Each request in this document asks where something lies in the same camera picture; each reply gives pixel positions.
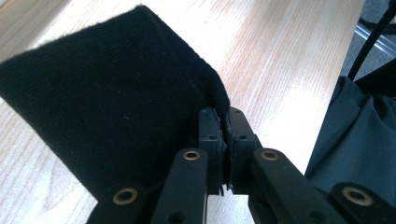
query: screw hole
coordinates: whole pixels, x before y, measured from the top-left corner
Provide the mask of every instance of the screw hole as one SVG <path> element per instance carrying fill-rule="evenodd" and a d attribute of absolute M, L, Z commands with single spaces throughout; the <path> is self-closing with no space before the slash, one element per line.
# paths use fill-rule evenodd
<path fill-rule="evenodd" d="M 125 188 L 119 190 L 113 197 L 113 203 L 117 205 L 127 205 L 132 203 L 137 197 L 137 190 Z"/>
<path fill-rule="evenodd" d="M 183 223 L 186 220 L 184 213 L 182 212 L 175 212 L 171 214 L 168 218 L 168 222 L 172 224 Z"/>
<path fill-rule="evenodd" d="M 195 161 L 201 157 L 201 154 L 197 151 L 187 151 L 183 154 L 183 158 L 188 161 Z"/>
<path fill-rule="evenodd" d="M 272 151 L 264 151 L 262 152 L 262 157 L 268 161 L 276 161 L 278 156 L 275 152 Z"/>
<path fill-rule="evenodd" d="M 345 187 L 343 189 L 343 195 L 350 202 L 358 205 L 368 206 L 373 204 L 373 199 L 364 191 L 356 188 Z"/>

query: black cloth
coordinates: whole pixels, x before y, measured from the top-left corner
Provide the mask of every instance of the black cloth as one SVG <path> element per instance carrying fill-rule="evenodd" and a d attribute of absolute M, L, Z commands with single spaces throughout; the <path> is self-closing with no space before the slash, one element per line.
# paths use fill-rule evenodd
<path fill-rule="evenodd" d="M 396 99 L 396 59 L 356 81 L 361 91 Z"/>
<path fill-rule="evenodd" d="M 0 95 L 97 199 L 155 185 L 199 109 L 230 107 L 217 73 L 143 6 L 1 64 Z"/>
<path fill-rule="evenodd" d="M 156 185 L 230 102 L 216 72 L 146 7 L 0 65 L 0 95 L 97 199 L 119 183 Z M 306 176 L 351 181 L 395 204 L 396 105 L 340 78 Z"/>
<path fill-rule="evenodd" d="M 340 77 L 305 176 L 325 191 L 354 182 L 396 206 L 396 102 Z"/>

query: black cable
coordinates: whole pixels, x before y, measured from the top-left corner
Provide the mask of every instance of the black cable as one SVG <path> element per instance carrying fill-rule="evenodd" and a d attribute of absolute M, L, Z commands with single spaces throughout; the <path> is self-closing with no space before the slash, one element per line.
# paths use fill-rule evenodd
<path fill-rule="evenodd" d="M 361 51 L 356 57 L 355 62 L 352 65 L 352 68 L 347 75 L 350 79 L 354 80 L 356 75 L 361 68 L 361 65 L 364 62 L 364 59 L 369 54 L 371 48 L 375 44 L 376 40 L 382 34 L 384 29 L 388 26 L 388 24 L 393 20 L 396 15 L 396 2 L 393 2 L 388 10 L 384 13 L 381 20 L 378 22 L 378 25 L 374 28 L 374 30 L 370 33 L 369 37 L 367 38 L 366 42 L 364 43 L 363 47 L 361 47 Z"/>

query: light wood surface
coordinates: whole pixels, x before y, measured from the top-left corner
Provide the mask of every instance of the light wood surface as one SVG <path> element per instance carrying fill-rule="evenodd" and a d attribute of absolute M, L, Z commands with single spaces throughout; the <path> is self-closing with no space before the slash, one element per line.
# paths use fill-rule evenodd
<path fill-rule="evenodd" d="M 265 147 L 303 172 L 363 0 L 7 0 L 0 62 L 142 3 L 218 72 Z M 251 223 L 247 198 L 209 197 L 208 223 Z M 95 199 L 0 99 L 0 223 L 84 223 Z"/>

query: black felt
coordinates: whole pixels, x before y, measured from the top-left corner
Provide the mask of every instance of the black felt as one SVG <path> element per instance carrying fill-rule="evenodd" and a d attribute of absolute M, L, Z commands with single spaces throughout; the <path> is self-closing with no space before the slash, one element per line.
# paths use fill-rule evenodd
<path fill-rule="evenodd" d="M 164 178 L 199 109 L 230 106 L 217 73 L 143 6 L 1 64 L 0 94 L 96 198 Z"/>
<path fill-rule="evenodd" d="M 97 199 L 162 181 L 199 109 L 224 118 L 230 107 L 216 72 L 146 7 L 0 64 L 0 95 Z M 307 178 L 326 191 L 356 182 L 395 205 L 395 111 L 340 78 Z"/>

